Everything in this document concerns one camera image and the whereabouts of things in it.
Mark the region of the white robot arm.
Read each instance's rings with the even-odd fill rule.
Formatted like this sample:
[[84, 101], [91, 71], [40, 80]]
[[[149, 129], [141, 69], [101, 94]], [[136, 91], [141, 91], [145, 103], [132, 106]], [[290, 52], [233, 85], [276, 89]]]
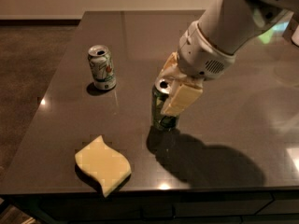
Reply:
[[242, 46], [298, 10], [299, 0], [215, 0], [190, 24], [156, 79], [166, 83], [161, 113], [178, 116], [200, 97], [204, 81], [235, 63]]

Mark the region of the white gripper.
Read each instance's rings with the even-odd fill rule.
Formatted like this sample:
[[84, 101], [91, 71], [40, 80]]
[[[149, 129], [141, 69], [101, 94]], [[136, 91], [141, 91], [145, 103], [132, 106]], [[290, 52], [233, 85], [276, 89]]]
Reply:
[[202, 87], [182, 83], [184, 74], [213, 80], [222, 76], [234, 63], [235, 56], [227, 55], [210, 45], [200, 31], [198, 22], [193, 21], [179, 40], [178, 52], [170, 54], [156, 78], [156, 84], [161, 81], [174, 82], [162, 113], [178, 116], [203, 93]]

